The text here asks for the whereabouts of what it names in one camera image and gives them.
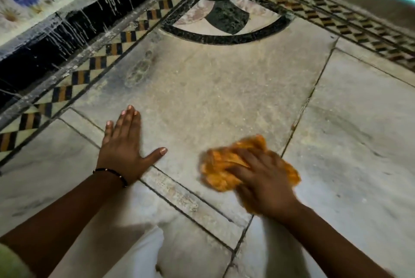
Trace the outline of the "light green sleeve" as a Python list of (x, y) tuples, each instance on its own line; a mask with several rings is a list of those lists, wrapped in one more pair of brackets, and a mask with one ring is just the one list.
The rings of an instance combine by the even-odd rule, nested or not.
[(0, 243), (0, 278), (36, 278), (28, 265), (9, 247)]

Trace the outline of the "person's left forearm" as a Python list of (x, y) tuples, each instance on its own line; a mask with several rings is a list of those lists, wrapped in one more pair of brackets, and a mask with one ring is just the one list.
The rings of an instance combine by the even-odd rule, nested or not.
[(108, 172), (92, 174), (1, 236), (0, 243), (15, 252), (36, 278), (48, 278), (90, 220), (122, 188)]

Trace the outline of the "orange cleaning cloth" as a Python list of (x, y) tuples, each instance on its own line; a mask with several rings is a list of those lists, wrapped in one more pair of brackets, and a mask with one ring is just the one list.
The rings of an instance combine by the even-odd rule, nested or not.
[(244, 137), (228, 146), (207, 150), (200, 162), (200, 172), (204, 183), (218, 192), (236, 190), (242, 184), (242, 181), (232, 174), (229, 168), (239, 165), (249, 169), (249, 164), (236, 153), (236, 150), (251, 148), (273, 157), (275, 163), (286, 174), (291, 187), (297, 186), (301, 182), (300, 174), (293, 165), (269, 149), (266, 139), (262, 135), (254, 135)]

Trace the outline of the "white trousers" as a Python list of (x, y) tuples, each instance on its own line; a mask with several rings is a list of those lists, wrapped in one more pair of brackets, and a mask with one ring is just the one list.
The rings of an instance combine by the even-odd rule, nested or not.
[(103, 278), (149, 230), (156, 194), (142, 182), (114, 195), (87, 224), (49, 278)]

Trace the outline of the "person's left hand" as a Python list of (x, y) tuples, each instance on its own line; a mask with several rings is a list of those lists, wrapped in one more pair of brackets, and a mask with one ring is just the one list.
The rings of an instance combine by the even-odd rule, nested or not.
[(131, 140), (123, 141), (121, 139), (121, 125), (124, 109), (116, 122), (113, 122), (114, 128), (110, 141), (105, 145), (101, 144), (96, 168), (94, 174), (98, 172), (108, 172), (116, 176), (127, 187), (140, 180), (143, 174), (151, 167), (143, 165), (141, 155), (141, 133), (142, 123), (141, 115), (134, 108), (134, 136)]

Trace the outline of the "person's right forearm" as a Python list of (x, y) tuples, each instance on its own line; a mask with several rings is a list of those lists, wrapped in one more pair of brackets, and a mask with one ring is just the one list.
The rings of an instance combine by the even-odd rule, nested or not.
[(294, 202), (278, 220), (327, 278), (394, 278), (304, 204)]

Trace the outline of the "person's right hand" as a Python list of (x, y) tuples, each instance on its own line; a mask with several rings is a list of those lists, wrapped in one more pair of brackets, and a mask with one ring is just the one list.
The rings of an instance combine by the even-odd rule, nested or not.
[(235, 190), (243, 205), (252, 213), (287, 223), (300, 202), (289, 182), (285, 162), (270, 150), (237, 148), (235, 153), (246, 166), (236, 164), (227, 171), (241, 181)]

